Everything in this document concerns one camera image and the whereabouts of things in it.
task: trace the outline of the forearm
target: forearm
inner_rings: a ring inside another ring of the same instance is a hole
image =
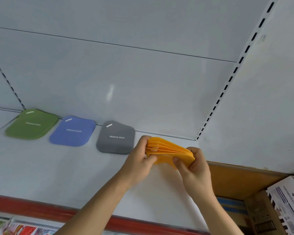
[[[193,200],[203,215],[211,235],[243,235],[214,195]]]
[[[101,235],[126,191],[125,183],[115,175],[56,235]]]

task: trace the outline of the perforated metal strip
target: perforated metal strip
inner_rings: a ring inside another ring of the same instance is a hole
[[[218,105],[220,104],[221,100],[223,99],[224,95],[226,94],[227,90],[229,89],[231,83],[233,82],[233,79],[235,78],[237,72],[239,71],[241,65],[244,63],[244,60],[246,59],[246,56],[248,55],[251,47],[255,44],[256,40],[260,36],[260,32],[263,29],[263,26],[265,25],[269,15],[273,12],[274,7],[276,6],[278,0],[270,0],[267,4],[263,14],[261,15],[259,22],[257,23],[254,31],[252,32],[251,37],[249,38],[248,42],[246,43],[242,53],[240,54],[238,61],[234,64],[234,67],[231,71],[231,74],[224,84],[219,97],[216,100],[216,103],[213,105],[211,111],[209,112],[207,118],[205,119],[204,123],[202,124],[199,132],[197,133],[195,139],[198,140],[202,133],[204,132],[206,126],[208,125],[208,122],[211,120],[214,112],[216,111]]]
[[[9,84],[11,90],[13,91],[13,93],[15,94],[16,98],[18,99],[18,101],[20,102],[20,104],[22,105],[23,109],[25,109],[25,106],[23,105],[23,103],[21,102],[20,98],[18,97],[18,95],[16,94],[16,92],[14,91],[13,87],[11,86],[11,83],[8,81],[7,77],[4,75],[4,73],[2,72],[2,69],[0,68],[0,72],[2,74],[2,76],[4,77],[4,79],[7,81],[7,83]]]

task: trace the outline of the person's left hand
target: person's left hand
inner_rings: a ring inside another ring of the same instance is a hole
[[[144,135],[139,139],[136,147],[133,148],[117,173],[117,177],[126,183],[127,189],[141,182],[149,174],[152,165],[157,160],[156,155],[145,158],[146,145],[150,138],[150,136]]]

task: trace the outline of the stack of yellow pads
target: stack of yellow pads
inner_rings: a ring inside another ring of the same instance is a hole
[[[158,157],[155,164],[166,162],[174,168],[176,167],[172,161],[173,157],[179,157],[187,167],[195,160],[190,150],[158,137],[152,137],[148,140],[146,155],[149,157],[151,154],[155,154]]]

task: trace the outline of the purple-blue silicone pad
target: purple-blue silicone pad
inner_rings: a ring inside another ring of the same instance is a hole
[[[95,126],[93,120],[67,116],[50,135],[49,141],[67,146],[82,146],[88,142]]]

